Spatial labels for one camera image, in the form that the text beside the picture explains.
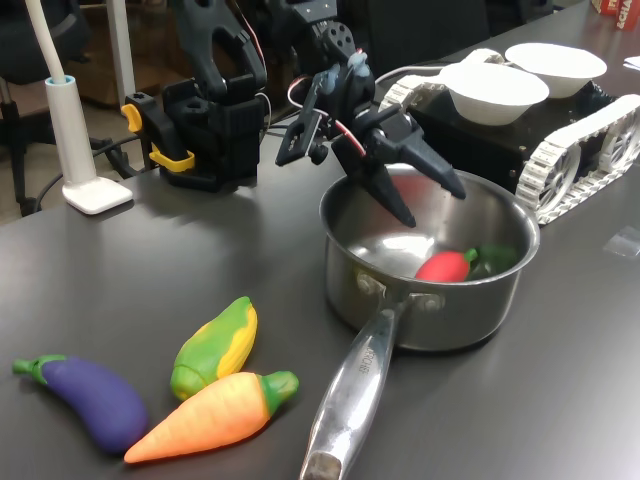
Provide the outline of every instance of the desk lamp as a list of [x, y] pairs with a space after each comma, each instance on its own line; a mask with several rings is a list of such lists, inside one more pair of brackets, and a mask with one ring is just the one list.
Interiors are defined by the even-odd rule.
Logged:
[[62, 70], [40, 0], [25, 1], [51, 75], [45, 80], [45, 87], [65, 181], [62, 187], [64, 198], [88, 215], [128, 202], [133, 198], [131, 190], [97, 176], [76, 79], [65, 75]]

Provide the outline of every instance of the purple eggplant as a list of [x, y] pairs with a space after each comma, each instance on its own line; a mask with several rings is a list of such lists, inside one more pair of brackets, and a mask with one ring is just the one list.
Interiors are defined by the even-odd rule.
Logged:
[[63, 398], [107, 453], [126, 452], [146, 432], [149, 416], [142, 399], [121, 377], [100, 365], [44, 355], [33, 361], [16, 360], [13, 372], [30, 374]]

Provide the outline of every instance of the gray table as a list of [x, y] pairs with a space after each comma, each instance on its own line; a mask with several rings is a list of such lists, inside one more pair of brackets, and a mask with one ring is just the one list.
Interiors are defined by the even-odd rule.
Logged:
[[[637, 40], [607, 33], [587, 11], [575, 7], [488, 44], [599, 45], [592, 32], [619, 39], [617, 58]], [[619, 63], [602, 83], [638, 91], [640, 74]], [[317, 205], [339, 168], [301, 161], [278, 169], [277, 147], [265, 139], [258, 186], [234, 195], [180, 190], [146, 174], [128, 182], [133, 207], [96, 218], [62, 207], [0, 229], [3, 479], [297, 478], [353, 332], [328, 310], [322, 285]], [[602, 250], [625, 225], [640, 226], [638, 185], [633, 167], [544, 229], [508, 321], [484, 348], [395, 354], [351, 479], [638, 477], [640, 264]], [[128, 468], [100, 454], [64, 404], [8, 373], [16, 357], [92, 359], [138, 389], [155, 424], [176, 406], [168, 382], [179, 347], [241, 295], [259, 315], [246, 368], [290, 369], [301, 381], [288, 408], [241, 445]]]

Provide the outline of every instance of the yellow clamp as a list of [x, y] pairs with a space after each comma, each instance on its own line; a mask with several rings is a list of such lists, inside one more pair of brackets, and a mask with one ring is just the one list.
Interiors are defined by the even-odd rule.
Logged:
[[138, 133], [142, 130], [142, 117], [134, 105], [130, 103], [123, 105], [120, 111], [129, 120], [129, 131], [131, 133]]
[[184, 160], [171, 160], [168, 157], [165, 157], [162, 153], [158, 151], [158, 147], [155, 144], [151, 144], [153, 151], [149, 154], [149, 158], [156, 162], [158, 165], [162, 165], [167, 170], [170, 170], [174, 173], [184, 172], [185, 170], [189, 170], [193, 168], [196, 164], [195, 155], [187, 150], [189, 156]]

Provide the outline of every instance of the toy green pepper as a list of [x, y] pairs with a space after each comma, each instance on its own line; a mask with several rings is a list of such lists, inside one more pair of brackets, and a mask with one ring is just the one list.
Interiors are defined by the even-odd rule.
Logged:
[[219, 378], [238, 372], [253, 347], [258, 316], [248, 297], [200, 327], [185, 342], [173, 366], [171, 389], [180, 400], [195, 395]]
[[482, 245], [476, 248], [478, 257], [471, 263], [465, 281], [482, 280], [506, 272], [518, 263], [518, 253], [513, 247]]

